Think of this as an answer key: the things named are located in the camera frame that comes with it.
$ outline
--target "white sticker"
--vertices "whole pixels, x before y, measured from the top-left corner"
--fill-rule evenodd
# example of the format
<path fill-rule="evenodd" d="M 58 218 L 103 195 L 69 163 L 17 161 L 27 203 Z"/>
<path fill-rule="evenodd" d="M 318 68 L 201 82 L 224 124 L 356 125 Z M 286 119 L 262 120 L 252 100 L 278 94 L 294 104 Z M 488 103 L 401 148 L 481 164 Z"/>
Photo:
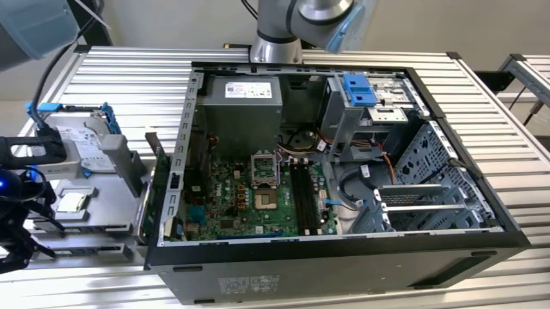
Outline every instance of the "white sticker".
<path fill-rule="evenodd" d="M 269 82 L 229 82 L 226 98 L 272 98 L 272 83 Z"/>
<path fill-rule="evenodd" d="M 254 277 L 228 277 L 218 278 L 222 294 L 246 294 L 277 292 L 281 275 L 254 276 Z"/>
<path fill-rule="evenodd" d="M 364 178 L 370 177 L 369 164 L 361 166 L 361 174 L 364 174 Z"/>
<path fill-rule="evenodd" d="M 326 146 L 328 146 L 328 142 L 321 140 L 318 144 L 318 151 L 325 151 Z"/>
<path fill-rule="evenodd" d="M 372 119 L 361 119 L 360 126 L 361 127 L 370 127 L 373 125 Z"/>
<path fill-rule="evenodd" d="M 87 127 L 65 126 L 59 126 L 58 130 L 62 138 L 73 140 L 77 144 L 82 167 L 101 173 L 114 173 L 117 171 L 109 155 L 101 150 L 101 140 L 94 130 Z"/>

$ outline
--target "metal slatted surface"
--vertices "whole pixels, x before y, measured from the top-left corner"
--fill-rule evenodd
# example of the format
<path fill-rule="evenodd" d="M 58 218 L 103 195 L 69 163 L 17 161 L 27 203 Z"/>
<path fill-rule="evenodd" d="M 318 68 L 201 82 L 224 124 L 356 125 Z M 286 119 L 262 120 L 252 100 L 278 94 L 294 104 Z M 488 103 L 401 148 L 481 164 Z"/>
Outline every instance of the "metal slatted surface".
<path fill-rule="evenodd" d="M 529 55 L 524 57 L 528 58 L 528 62 L 532 64 L 533 68 L 550 79 L 550 56 Z"/>
<path fill-rule="evenodd" d="M 47 98 L 67 104 L 114 105 L 130 147 L 147 155 L 145 132 L 175 144 L 190 61 L 246 62 L 246 50 L 95 48 L 74 58 Z M 449 117 L 481 170 L 535 248 L 448 290 L 230 304 L 238 308 L 550 308 L 550 164 L 532 136 L 444 53 L 305 54 L 306 64 L 413 66 Z M 141 267 L 27 270 L 0 277 L 0 291 L 22 308 L 179 307 L 157 275 Z"/>

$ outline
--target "cable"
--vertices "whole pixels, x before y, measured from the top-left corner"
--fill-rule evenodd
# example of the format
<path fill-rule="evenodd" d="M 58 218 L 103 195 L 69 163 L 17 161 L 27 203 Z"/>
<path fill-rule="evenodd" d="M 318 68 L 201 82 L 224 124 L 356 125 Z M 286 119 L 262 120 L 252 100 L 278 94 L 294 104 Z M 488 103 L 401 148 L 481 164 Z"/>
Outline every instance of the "cable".
<path fill-rule="evenodd" d="M 348 171 L 345 171 L 345 172 L 342 173 L 341 179 L 340 179 L 340 181 L 338 181 L 340 192 L 342 193 L 342 195 L 345 196 L 345 198 L 348 198 L 348 199 L 349 199 L 352 202 L 354 202 L 354 203 L 356 203 L 360 199 L 346 193 L 346 182 L 358 176 L 358 171 L 357 171 L 358 168 L 360 168 L 360 167 L 354 167 L 354 168 L 349 169 Z"/>
<path fill-rule="evenodd" d="M 388 154 L 386 154 L 386 152 L 385 152 L 385 148 L 384 148 L 382 144 L 381 144 L 381 151 L 382 151 L 382 155 L 384 155 L 384 157 L 385 157 L 385 161 L 386 161 L 386 163 L 388 163 L 388 166 L 390 167 L 390 180 L 392 180 L 392 182 L 393 182 L 393 184 L 394 184 L 394 179 L 396 179 L 394 166 L 393 166 L 393 163 L 392 163 L 392 161 L 390 161 L 390 158 L 388 157 Z"/>
<path fill-rule="evenodd" d="M 11 198 L 11 197 L 9 197 L 9 196 L 2 196 L 2 195 L 0 195 L 0 200 L 2 200 L 2 201 L 9 201 L 9 202 L 11 202 L 11 203 L 26 203 L 26 202 L 33 201 L 34 199 L 39 198 L 39 197 L 45 194 L 46 189 L 47 189 L 46 175 L 45 175 L 43 172 L 41 172 L 37 168 L 34 168 L 34 167 L 31 167 L 31 166 L 26 166 L 26 167 L 23 167 L 23 168 L 18 168 L 18 169 L 23 169 L 23 170 L 26 170 L 26 171 L 35 172 L 37 174 L 41 175 L 41 178 L 42 178 L 42 180 L 43 180 L 43 182 L 42 182 L 42 187 L 41 187 L 41 191 L 39 191 L 39 193 L 37 193 L 35 195 L 27 196 L 27 197 L 25 197 L 25 198 Z"/>
<path fill-rule="evenodd" d="M 535 115 L 535 114 L 531 114 L 531 115 L 528 116 L 528 119 L 525 119 L 525 121 L 524 121 L 524 126 L 527 126 L 527 125 L 531 123 L 532 118 L 533 118 L 533 115 Z"/>
<path fill-rule="evenodd" d="M 95 13 L 98 16 L 102 15 L 105 7 L 106 7 L 105 1 L 98 0 L 98 11 Z M 59 60 L 62 60 L 63 55 L 71 49 L 73 45 L 79 41 L 81 37 L 90 30 L 90 28 L 93 27 L 95 22 L 97 22 L 97 19 L 94 17 L 91 17 L 89 22 L 85 24 L 83 28 L 78 32 L 75 41 L 70 45 L 67 45 L 66 47 L 63 47 L 61 49 L 61 51 L 55 55 L 53 61 L 50 62 L 49 67 L 45 70 L 43 76 L 41 77 L 41 81 L 39 81 L 39 84 L 38 84 L 35 96 L 34 96 L 33 101 L 31 101 L 31 118 L 37 122 L 39 129 L 45 129 L 45 128 L 50 127 L 47 125 L 46 121 L 41 118 L 41 116 L 38 114 L 38 104 L 39 104 L 39 101 L 41 101 L 41 97 L 43 95 L 46 81 L 49 80 L 49 76 L 50 76 L 50 74 L 54 70 L 54 67 L 57 66 Z"/>
<path fill-rule="evenodd" d="M 524 91 L 525 91 L 527 89 L 528 89 L 528 87 L 524 87 L 523 91 L 520 91 L 519 96 L 516 97 L 516 99 L 515 99 L 511 107 L 508 108 L 509 111 L 513 110 L 515 104 L 516 104 L 516 102 L 519 101 L 519 98 L 521 97 L 521 95 L 524 94 Z"/>
<path fill-rule="evenodd" d="M 440 168 L 437 170 L 434 170 L 434 172 L 425 179 L 422 179 L 422 181 L 420 182 L 420 185 L 422 185 L 426 182 L 429 182 L 430 180 L 433 180 L 433 178 L 444 171 L 444 169 L 446 167 L 448 167 L 448 163 L 445 163 L 442 166 L 440 166 Z"/>
<path fill-rule="evenodd" d="M 293 147 L 289 148 L 289 146 L 285 146 L 281 143 L 278 143 L 277 146 L 290 155 L 306 155 L 309 153 L 314 153 L 314 151 L 302 151 L 300 149 L 294 149 Z"/>
<path fill-rule="evenodd" d="M 256 8 L 253 8 L 253 5 L 250 5 L 248 0 L 241 0 L 242 4 L 245 5 L 245 8 L 248 9 L 250 15 L 258 20 L 258 12 Z"/>

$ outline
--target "blue plastic clip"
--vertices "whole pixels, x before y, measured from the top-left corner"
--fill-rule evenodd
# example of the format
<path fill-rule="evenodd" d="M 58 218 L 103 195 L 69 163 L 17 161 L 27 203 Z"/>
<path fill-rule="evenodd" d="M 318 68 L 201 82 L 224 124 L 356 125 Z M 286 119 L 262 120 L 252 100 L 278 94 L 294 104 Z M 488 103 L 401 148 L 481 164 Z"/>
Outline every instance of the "blue plastic clip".
<path fill-rule="evenodd" d="M 344 88 L 349 93 L 353 106 L 374 106 L 378 103 L 377 95 L 373 93 L 370 83 L 364 74 L 345 74 Z"/>
<path fill-rule="evenodd" d="M 341 202 L 341 201 L 333 201 L 333 200 L 330 200 L 330 199 L 328 199 L 328 198 L 324 199 L 324 203 L 325 203 L 325 204 L 330 204 L 330 205 L 342 205 L 342 202 Z"/>
<path fill-rule="evenodd" d="M 31 115 L 31 103 L 26 104 L 27 108 L 27 115 L 33 118 Z M 38 111 L 42 113 L 57 113 L 59 110 L 63 109 L 63 104 L 62 103 L 42 103 L 38 106 Z"/>
<path fill-rule="evenodd" d="M 110 104 L 103 103 L 102 107 L 101 107 L 101 111 L 103 111 L 107 115 L 107 125 L 110 127 L 110 131 L 113 134 L 122 134 L 121 131 L 121 127 L 118 124 L 118 120 L 115 118 L 115 112 L 113 110 L 113 107 L 110 106 Z"/>

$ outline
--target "black cable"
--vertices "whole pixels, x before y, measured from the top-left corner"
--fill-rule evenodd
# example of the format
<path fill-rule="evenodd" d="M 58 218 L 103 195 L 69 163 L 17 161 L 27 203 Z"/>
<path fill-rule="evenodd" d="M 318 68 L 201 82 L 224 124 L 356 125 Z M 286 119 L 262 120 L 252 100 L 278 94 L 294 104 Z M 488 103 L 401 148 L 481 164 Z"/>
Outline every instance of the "black cable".
<path fill-rule="evenodd" d="M 340 179 L 340 181 L 338 181 L 340 192 L 342 193 L 342 195 L 345 196 L 345 198 L 348 198 L 348 199 L 349 199 L 352 202 L 354 202 L 354 203 L 356 203 L 360 199 L 346 193 L 346 182 L 358 176 L 358 171 L 357 171 L 358 168 L 360 168 L 360 167 L 354 167 L 353 169 L 349 169 L 348 171 L 345 171 L 345 172 L 342 173 L 341 179 Z"/>
<path fill-rule="evenodd" d="M 241 0 L 242 4 L 245 5 L 245 8 L 248 9 L 250 15 L 258 20 L 258 12 L 256 8 L 253 8 L 253 5 L 250 5 L 248 0 Z"/>
<path fill-rule="evenodd" d="M 106 7 L 106 3 L 103 0 L 98 0 L 98 11 L 95 12 L 95 14 L 98 16 L 102 15 L 103 13 L 103 8 Z M 43 95 L 43 90 L 45 90 L 45 86 L 46 86 L 46 81 L 49 80 L 49 76 L 54 70 L 54 67 L 57 66 L 59 60 L 62 60 L 63 55 L 67 53 L 67 51 L 71 49 L 71 46 L 79 41 L 81 37 L 85 35 L 85 33 L 90 30 L 90 28 L 93 27 L 93 25 L 95 24 L 97 19 L 94 17 L 90 18 L 89 22 L 85 24 L 83 28 L 81 29 L 81 31 L 77 34 L 77 39 L 75 41 L 67 45 L 66 47 L 63 47 L 61 49 L 61 51 L 58 52 L 58 54 L 55 55 L 53 61 L 49 64 L 49 67 L 45 70 L 43 76 L 41 77 L 41 81 L 39 81 L 39 85 L 37 88 L 37 92 L 35 92 L 35 96 L 33 98 L 31 101 L 31 118 L 35 120 L 39 129 L 47 128 L 50 127 L 45 121 L 45 119 L 41 118 L 39 114 L 38 114 L 38 104 L 41 101 L 41 97 Z"/>
<path fill-rule="evenodd" d="M 433 180 L 433 178 L 444 171 L 445 167 L 448 167 L 446 163 L 442 166 L 440 166 L 440 168 L 434 170 L 434 172 L 425 179 L 422 179 L 422 181 L 420 182 L 420 185 Z"/>
<path fill-rule="evenodd" d="M 528 89 L 528 87 L 524 87 L 523 91 L 520 91 L 519 96 L 516 97 L 516 99 L 515 99 L 511 107 L 508 108 L 509 111 L 513 110 L 515 104 L 516 104 L 516 102 L 519 101 L 519 98 L 521 97 L 521 95 L 524 94 L 524 91 L 525 91 L 527 89 Z"/>
<path fill-rule="evenodd" d="M 41 172 L 37 168 L 34 168 L 31 166 L 26 166 L 26 167 L 18 168 L 18 169 L 25 169 L 26 171 L 35 172 L 41 175 L 41 178 L 43 179 L 41 191 L 35 195 L 27 196 L 27 197 L 23 197 L 23 198 L 11 198 L 9 196 L 2 196 L 0 195 L 0 200 L 2 201 L 9 201 L 11 203 L 26 203 L 27 201 L 33 201 L 34 199 L 39 198 L 45 194 L 46 189 L 47 189 L 47 180 L 46 180 L 45 173 Z"/>
<path fill-rule="evenodd" d="M 256 13 L 256 15 L 258 16 L 258 11 L 254 8 L 254 6 L 249 3 L 249 0 L 245 0 L 246 5 L 250 7 L 250 9 L 253 10 L 253 12 Z"/>
<path fill-rule="evenodd" d="M 535 114 L 531 114 L 531 115 L 528 116 L 528 119 L 525 119 L 525 121 L 524 121 L 524 126 L 527 126 L 527 125 L 531 123 L 532 118 L 533 118 L 533 115 L 535 115 Z"/>

